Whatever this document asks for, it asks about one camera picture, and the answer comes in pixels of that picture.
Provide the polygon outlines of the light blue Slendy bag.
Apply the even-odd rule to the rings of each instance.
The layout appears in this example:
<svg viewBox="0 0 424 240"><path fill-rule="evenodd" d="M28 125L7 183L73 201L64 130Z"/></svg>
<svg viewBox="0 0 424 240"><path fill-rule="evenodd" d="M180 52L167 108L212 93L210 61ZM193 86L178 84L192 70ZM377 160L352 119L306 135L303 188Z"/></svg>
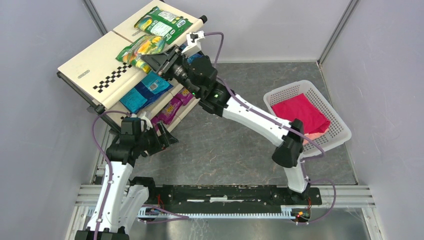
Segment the light blue Slendy bag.
<svg viewBox="0 0 424 240"><path fill-rule="evenodd" d="M199 52L198 53L195 53L195 54L193 54L193 55L191 55L190 57L187 58L187 62L188 62L189 65L191 65L195 59L198 59L198 58L200 58L202 56L203 55L201 53L199 53Z"/></svg>

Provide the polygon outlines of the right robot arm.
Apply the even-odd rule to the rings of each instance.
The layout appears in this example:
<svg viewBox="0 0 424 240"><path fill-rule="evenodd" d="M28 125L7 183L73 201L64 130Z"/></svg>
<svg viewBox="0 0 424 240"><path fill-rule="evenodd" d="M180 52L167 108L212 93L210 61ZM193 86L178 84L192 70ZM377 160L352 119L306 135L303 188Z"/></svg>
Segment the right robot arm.
<svg viewBox="0 0 424 240"><path fill-rule="evenodd" d="M305 135L299 119L279 118L244 100L218 78L206 55L189 62L175 45L161 53L143 54L141 59L161 78L176 80L191 91L206 112L240 123L269 140L275 146L271 158L283 167L287 187L298 194L306 192L309 183L301 167Z"/></svg>

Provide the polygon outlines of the green Fox's candy bag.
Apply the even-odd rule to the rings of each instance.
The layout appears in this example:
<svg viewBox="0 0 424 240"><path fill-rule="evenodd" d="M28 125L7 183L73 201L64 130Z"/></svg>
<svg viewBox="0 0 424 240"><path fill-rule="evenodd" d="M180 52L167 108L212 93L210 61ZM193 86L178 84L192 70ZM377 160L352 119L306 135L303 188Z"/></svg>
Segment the green Fox's candy bag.
<svg viewBox="0 0 424 240"><path fill-rule="evenodd" d="M134 28L163 37L166 44L170 45L192 25L188 18L155 6L134 24Z"/></svg>

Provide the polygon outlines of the small green white candy bag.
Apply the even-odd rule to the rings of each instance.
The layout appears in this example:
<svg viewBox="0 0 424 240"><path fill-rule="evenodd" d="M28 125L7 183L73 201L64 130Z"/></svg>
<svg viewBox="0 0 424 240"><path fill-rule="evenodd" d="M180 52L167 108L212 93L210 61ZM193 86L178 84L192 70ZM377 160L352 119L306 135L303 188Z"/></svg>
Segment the small green white candy bag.
<svg viewBox="0 0 424 240"><path fill-rule="evenodd" d="M148 74L151 68L142 60L143 55L159 54L164 50L166 41L159 35L145 34L132 44L124 47L115 57L119 62L129 64Z"/></svg>

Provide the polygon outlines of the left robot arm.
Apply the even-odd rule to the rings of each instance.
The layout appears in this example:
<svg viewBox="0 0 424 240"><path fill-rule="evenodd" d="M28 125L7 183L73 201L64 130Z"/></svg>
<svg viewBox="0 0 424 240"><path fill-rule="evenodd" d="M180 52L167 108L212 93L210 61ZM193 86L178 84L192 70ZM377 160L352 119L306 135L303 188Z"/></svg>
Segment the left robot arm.
<svg viewBox="0 0 424 240"><path fill-rule="evenodd" d="M117 137L105 151L104 180L94 213L86 229L76 232L76 240L128 240L138 211L155 196L153 178L130 179L136 160L178 143L162 123L153 126L139 117L124 118Z"/></svg>

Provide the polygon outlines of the purple grape candy bag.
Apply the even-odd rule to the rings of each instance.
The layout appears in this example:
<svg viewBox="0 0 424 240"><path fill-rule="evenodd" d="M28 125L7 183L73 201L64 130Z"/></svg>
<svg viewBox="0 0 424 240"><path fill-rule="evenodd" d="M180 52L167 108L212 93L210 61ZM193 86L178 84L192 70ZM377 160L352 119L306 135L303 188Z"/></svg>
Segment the purple grape candy bag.
<svg viewBox="0 0 424 240"><path fill-rule="evenodd" d="M159 123L161 123L160 119L155 116L150 120L150 122L151 122L152 126L154 127L155 131L157 133L159 133L160 132Z"/></svg>
<svg viewBox="0 0 424 240"><path fill-rule="evenodd" d="M178 98L173 98L156 116L164 124L169 125L182 105L183 103Z"/></svg>

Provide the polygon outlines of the dark blue fruit candy bag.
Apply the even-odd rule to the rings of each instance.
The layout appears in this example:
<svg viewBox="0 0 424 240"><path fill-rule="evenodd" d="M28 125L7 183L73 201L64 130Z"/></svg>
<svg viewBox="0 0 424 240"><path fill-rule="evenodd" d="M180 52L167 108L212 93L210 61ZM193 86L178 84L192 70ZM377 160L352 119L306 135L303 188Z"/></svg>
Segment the dark blue fruit candy bag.
<svg viewBox="0 0 424 240"><path fill-rule="evenodd" d="M120 103L131 114L136 114L172 88L172 84L151 71L120 99Z"/></svg>

